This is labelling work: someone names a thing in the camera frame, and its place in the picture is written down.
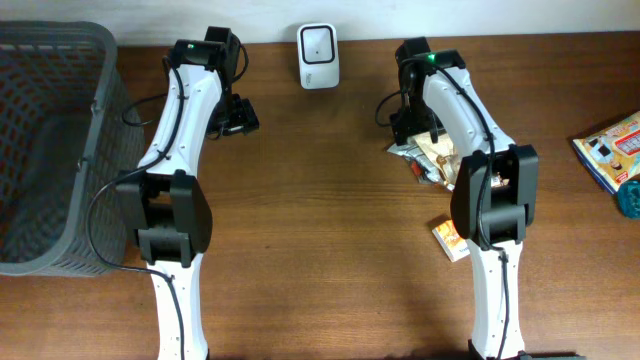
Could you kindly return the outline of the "silver foil packet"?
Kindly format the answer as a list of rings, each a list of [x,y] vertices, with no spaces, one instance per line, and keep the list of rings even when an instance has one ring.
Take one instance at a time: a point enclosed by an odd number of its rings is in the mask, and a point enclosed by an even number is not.
[[[403,158],[419,183],[437,184],[441,180],[436,167],[418,145],[392,144],[387,148],[387,152]]]

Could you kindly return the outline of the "beige snack pouch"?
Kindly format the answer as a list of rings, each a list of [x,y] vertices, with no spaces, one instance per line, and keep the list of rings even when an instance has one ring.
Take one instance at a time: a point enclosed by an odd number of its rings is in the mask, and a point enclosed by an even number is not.
[[[431,182],[453,191],[462,157],[450,136],[439,135],[437,142],[433,143],[429,133],[422,133],[412,136],[410,140],[423,154],[426,177]]]

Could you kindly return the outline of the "small orange box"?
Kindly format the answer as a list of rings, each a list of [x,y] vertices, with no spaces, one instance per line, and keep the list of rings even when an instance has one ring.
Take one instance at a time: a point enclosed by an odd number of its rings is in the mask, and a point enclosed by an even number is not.
[[[437,225],[432,233],[451,262],[469,255],[467,242],[460,237],[451,219]]]

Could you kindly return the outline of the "yellow wet wipes pack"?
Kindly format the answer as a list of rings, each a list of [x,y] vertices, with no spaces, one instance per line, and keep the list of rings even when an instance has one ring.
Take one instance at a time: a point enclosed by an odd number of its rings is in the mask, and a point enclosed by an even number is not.
[[[639,175],[639,113],[573,139],[572,146],[596,182],[615,195],[622,184]]]

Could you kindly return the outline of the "blue mouthwash bottle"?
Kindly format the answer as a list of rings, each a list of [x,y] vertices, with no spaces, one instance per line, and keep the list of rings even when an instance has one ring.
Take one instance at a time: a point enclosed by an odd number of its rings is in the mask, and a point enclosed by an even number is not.
[[[621,213],[630,219],[638,220],[640,217],[639,191],[639,181],[630,180],[620,186],[616,195]]]

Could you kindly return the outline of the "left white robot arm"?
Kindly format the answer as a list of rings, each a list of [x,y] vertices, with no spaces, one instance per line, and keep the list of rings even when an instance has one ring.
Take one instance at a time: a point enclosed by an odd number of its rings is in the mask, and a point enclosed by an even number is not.
[[[168,89],[155,135],[137,167],[115,185],[126,230],[153,283],[161,359],[207,359],[200,275],[213,215],[198,182],[207,137],[247,135],[260,126],[233,84],[248,66],[229,28],[180,39],[165,58]]]

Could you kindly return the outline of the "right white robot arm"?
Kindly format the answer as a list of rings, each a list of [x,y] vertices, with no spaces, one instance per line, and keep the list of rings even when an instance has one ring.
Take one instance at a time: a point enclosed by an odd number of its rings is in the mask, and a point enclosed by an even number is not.
[[[434,51],[424,37],[395,52],[401,105],[389,117],[394,141],[426,133],[448,136],[461,157],[450,203],[453,225],[468,246],[475,320],[474,359],[523,359],[518,271],[534,219],[539,158],[496,124],[455,49]]]

